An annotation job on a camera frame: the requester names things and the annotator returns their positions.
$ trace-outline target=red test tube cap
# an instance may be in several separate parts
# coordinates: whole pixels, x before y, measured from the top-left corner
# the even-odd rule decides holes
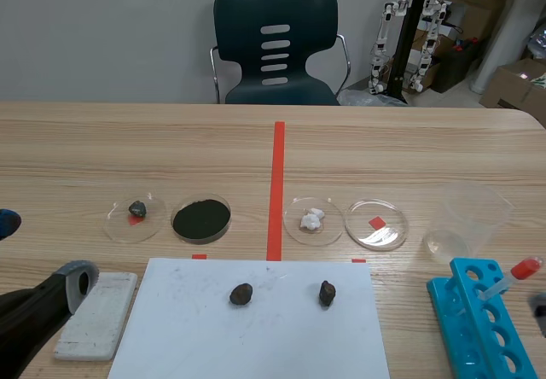
[[[532,274],[540,270],[543,266],[543,259],[540,257],[529,257],[521,261],[512,268],[511,272],[516,279],[527,279]]]

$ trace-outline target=wooden table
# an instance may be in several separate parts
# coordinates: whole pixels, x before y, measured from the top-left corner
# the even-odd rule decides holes
[[[518,111],[0,103],[1,206],[23,218],[20,230],[0,243],[0,293],[34,286],[73,259],[140,278],[150,257],[264,259],[276,120],[287,122],[285,203],[297,195],[329,196],[346,209],[360,198],[381,198],[409,221],[406,243],[389,253],[368,251],[346,233],[330,246],[307,247],[284,231],[283,258],[366,258],[392,378],[450,377],[425,286],[449,269],[421,244],[441,186],[477,180],[515,205],[483,256],[508,267],[546,255],[546,131]],[[233,210],[229,232],[192,246],[166,222],[146,242],[110,241],[103,224],[113,202],[143,191],[163,198],[169,210],[190,194],[220,194]],[[543,272],[505,295],[540,376],[546,376],[546,339],[526,298],[546,289],[545,282]],[[110,363],[54,360],[57,339],[23,377],[107,377]]]

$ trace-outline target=black pole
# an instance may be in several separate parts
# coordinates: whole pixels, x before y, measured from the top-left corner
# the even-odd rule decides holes
[[[408,9],[408,13],[404,17],[400,38],[398,39],[398,44],[396,46],[396,53],[394,54],[394,60],[392,61],[389,82],[386,86],[386,94],[388,96],[395,97],[403,102],[405,102],[402,96],[404,73],[406,71],[408,59],[410,58],[411,45],[415,38],[415,31],[419,26],[419,20],[421,20],[424,3],[425,0],[413,0],[411,8]]]

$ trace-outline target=blue test tube rack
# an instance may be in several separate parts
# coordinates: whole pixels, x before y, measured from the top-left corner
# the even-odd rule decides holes
[[[453,277],[433,278],[433,300],[451,369],[457,379],[538,379],[501,295],[479,298],[502,278],[493,259],[455,258]],[[472,279],[472,272],[478,278]]]

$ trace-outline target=chair backrest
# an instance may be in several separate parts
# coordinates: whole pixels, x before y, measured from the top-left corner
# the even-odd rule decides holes
[[[242,81],[306,75],[307,58],[334,46],[338,3],[337,0],[215,0],[214,25],[220,58],[241,65]],[[266,73],[261,70],[277,64],[288,67]]]

